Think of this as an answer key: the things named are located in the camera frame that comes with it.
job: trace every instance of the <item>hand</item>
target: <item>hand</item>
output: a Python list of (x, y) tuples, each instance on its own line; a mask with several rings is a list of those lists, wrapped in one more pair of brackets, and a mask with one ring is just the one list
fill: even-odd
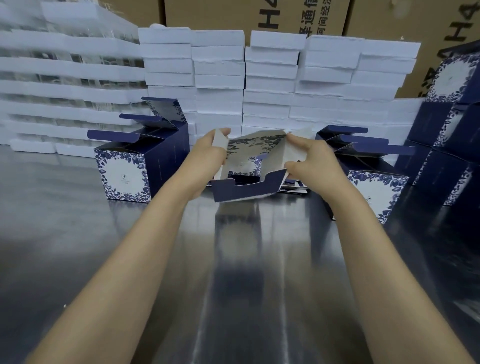
[(287, 134), (287, 140), (307, 151), (304, 162), (285, 163), (285, 168), (293, 179), (305, 183), (327, 202), (341, 196), (345, 189), (355, 189), (340, 167), (333, 150), (324, 140), (305, 139), (291, 133)]
[[(225, 136), (231, 131), (230, 128), (220, 130)], [(171, 178), (172, 183), (177, 188), (180, 186), (189, 200), (200, 197), (207, 183), (213, 179), (227, 159), (225, 149), (212, 146), (214, 136), (215, 130), (212, 130), (198, 139), (179, 170)]]

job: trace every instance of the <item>person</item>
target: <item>person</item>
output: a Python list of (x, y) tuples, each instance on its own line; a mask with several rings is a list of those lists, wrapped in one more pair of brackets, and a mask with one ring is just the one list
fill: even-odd
[[(229, 129), (222, 129), (228, 135)], [(29, 364), (130, 363), (160, 288), (187, 203), (226, 159), (214, 131), (199, 139), (111, 257), (31, 353)], [(287, 135), (307, 151), (287, 162), (330, 205), (375, 364), (474, 364), (395, 250), (325, 141)]]

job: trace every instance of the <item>person's right arm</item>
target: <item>person's right arm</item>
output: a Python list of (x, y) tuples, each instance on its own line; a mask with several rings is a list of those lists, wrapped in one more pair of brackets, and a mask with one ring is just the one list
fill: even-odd
[(307, 150), (288, 172), (330, 205), (348, 276), (375, 364), (475, 364), (411, 274), (372, 209), (325, 141), (292, 134)]

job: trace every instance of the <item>metal table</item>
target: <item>metal table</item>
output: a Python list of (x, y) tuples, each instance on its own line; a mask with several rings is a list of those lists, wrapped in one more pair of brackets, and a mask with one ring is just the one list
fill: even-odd
[[(94, 160), (0, 146), (0, 363), (20, 363), (145, 204), (106, 200)], [(478, 360), (478, 247), (405, 191), (386, 229)], [(133, 363), (371, 363), (334, 222), (315, 194), (188, 204)]]

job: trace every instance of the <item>person's right hand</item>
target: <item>person's right hand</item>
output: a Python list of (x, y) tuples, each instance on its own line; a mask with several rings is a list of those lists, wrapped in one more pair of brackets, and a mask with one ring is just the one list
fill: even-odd
[(304, 162), (285, 163), (293, 179), (305, 183), (327, 202), (341, 196), (346, 189), (355, 189), (324, 140), (305, 139), (291, 133), (287, 134), (287, 140), (307, 151)]

